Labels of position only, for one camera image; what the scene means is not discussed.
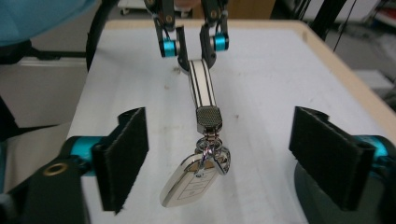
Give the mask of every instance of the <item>car key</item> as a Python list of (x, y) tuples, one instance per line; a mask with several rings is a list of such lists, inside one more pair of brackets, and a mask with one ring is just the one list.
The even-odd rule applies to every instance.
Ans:
[(218, 175), (225, 175), (228, 172), (231, 155), (226, 147), (221, 147), (218, 155), (206, 160), (204, 167), (201, 167), (200, 164), (204, 160), (203, 154), (192, 154), (177, 167), (161, 193), (161, 204), (164, 207), (174, 207), (197, 201), (209, 189)]

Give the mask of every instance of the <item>floor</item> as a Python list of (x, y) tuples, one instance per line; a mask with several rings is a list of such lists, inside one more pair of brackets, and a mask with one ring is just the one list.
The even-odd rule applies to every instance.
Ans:
[[(38, 49), (84, 51), (96, 8), (85, 15), (35, 37)], [(110, 20), (149, 19), (145, 10), (121, 16), (114, 8)], [(285, 19), (282, 10), (275, 8), (272, 19)], [(396, 41), (393, 31), (373, 26), (348, 25), (335, 53), (366, 81), (378, 94), (385, 94), (396, 80)], [(333, 49), (338, 39), (330, 31), (326, 44)], [(87, 70), (83, 60), (60, 61), (56, 67), (37, 66), (27, 59), (14, 65), (0, 65), (0, 95), (21, 127), (69, 122), (73, 119)]]

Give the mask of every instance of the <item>keychain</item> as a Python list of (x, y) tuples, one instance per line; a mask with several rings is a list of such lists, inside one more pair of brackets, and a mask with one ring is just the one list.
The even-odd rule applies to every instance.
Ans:
[[(184, 28), (177, 27), (177, 39), (169, 32), (175, 30), (173, 1), (145, 0), (157, 31), (161, 55), (177, 56), (181, 70), (189, 76), (192, 99), (196, 108), (197, 131), (204, 135), (196, 143), (194, 154), (175, 170), (161, 193), (161, 204), (173, 207), (200, 199), (218, 175), (230, 169), (231, 154), (219, 139), (222, 128), (220, 109), (216, 106), (209, 68), (216, 61), (216, 51), (229, 47), (225, 0), (202, 0), (205, 24), (201, 28), (201, 60), (188, 60)], [(216, 26), (215, 35), (209, 29)]]

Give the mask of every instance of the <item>blue chair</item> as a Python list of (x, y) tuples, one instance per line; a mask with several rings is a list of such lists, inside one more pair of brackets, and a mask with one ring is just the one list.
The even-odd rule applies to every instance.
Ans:
[(95, 5), (95, 0), (0, 0), (0, 64), (17, 63), (23, 56), (42, 60), (65, 56), (86, 57), (89, 68), (107, 15), (117, 3), (118, 0), (102, 0), (92, 21), (86, 52), (61, 52), (37, 50), (30, 38), (86, 12)]

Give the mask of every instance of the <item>black cable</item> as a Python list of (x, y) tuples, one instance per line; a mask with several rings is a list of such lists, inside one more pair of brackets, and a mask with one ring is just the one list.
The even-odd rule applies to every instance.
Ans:
[(305, 3), (304, 8), (302, 9), (301, 14), (299, 15), (299, 21), (302, 21), (304, 19), (305, 12), (308, 10), (309, 5), (311, 4), (311, 0), (308, 0), (304, 3)]
[(335, 43), (335, 46), (334, 46), (334, 49), (332, 50), (332, 52), (335, 52), (335, 50), (337, 49), (338, 43), (340, 42), (341, 36), (343, 35), (343, 33), (347, 27), (347, 21), (349, 21), (350, 14), (352, 13), (353, 7), (355, 6), (356, 2), (357, 2), (357, 0), (355, 0), (353, 2), (352, 7), (350, 8), (349, 13), (347, 14), (346, 21), (342, 24), (340, 35), (338, 36), (337, 43)]
[(219, 27), (220, 27), (220, 24), (222, 23), (222, 17), (221, 17), (221, 19), (218, 21), (218, 24), (216, 24), (216, 29), (215, 29), (215, 31), (216, 31), (216, 33), (219, 31)]
[(167, 38), (170, 38), (168, 31), (166, 30), (165, 26), (163, 25), (163, 23), (160, 21), (160, 19), (157, 17), (155, 18), (155, 20), (157, 21), (158, 24), (161, 25), (161, 28), (163, 28), (163, 30), (165, 31), (165, 35)]
[(375, 16), (378, 13), (378, 11), (381, 10), (388, 1), (389, 0), (381, 0), (381, 2), (378, 4), (378, 7), (375, 8), (375, 14), (373, 16), (373, 19), (375, 19)]

